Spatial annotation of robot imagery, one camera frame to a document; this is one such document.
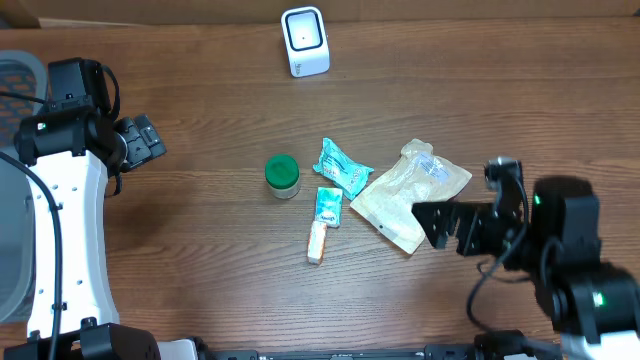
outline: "green light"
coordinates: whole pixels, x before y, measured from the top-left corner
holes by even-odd
[[[596,307],[607,306],[607,299],[604,298],[601,292],[593,293],[593,304]]]

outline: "green lid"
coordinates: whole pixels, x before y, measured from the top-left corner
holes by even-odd
[[[264,167],[264,176],[271,187],[275,189],[288,189],[296,184],[300,177],[298,163],[289,155],[278,154]]]

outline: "plastic container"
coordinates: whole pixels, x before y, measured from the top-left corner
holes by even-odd
[[[300,191],[300,169],[294,158],[278,154],[264,167],[269,190],[278,199],[290,199]]]

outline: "wooden table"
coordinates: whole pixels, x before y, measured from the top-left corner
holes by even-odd
[[[640,20],[328,24],[331,70],[292,79],[279,24],[2,31],[44,63],[74,56],[116,73],[123,115],[147,113],[168,153],[106,201],[111,290],[123,324],[158,340],[202,336],[262,351],[469,342],[464,305],[481,258],[423,244],[413,256],[348,207],[324,263],[306,262],[323,137],[376,169],[412,138],[463,166],[462,200],[489,200],[483,163],[521,159],[588,178],[603,257],[640,278]],[[273,198],[263,166],[295,156],[302,190]],[[478,316],[553,340],[530,284],[488,284]],[[24,324],[0,344],[25,341]]]

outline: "teal wrapper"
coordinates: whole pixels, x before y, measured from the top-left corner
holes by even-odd
[[[327,223],[328,226],[340,226],[342,213],[342,190],[336,188],[318,188],[316,198],[316,221]]]
[[[373,169],[349,159],[331,139],[322,140],[322,152],[313,170],[333,181],[353,200],[364,189]]]

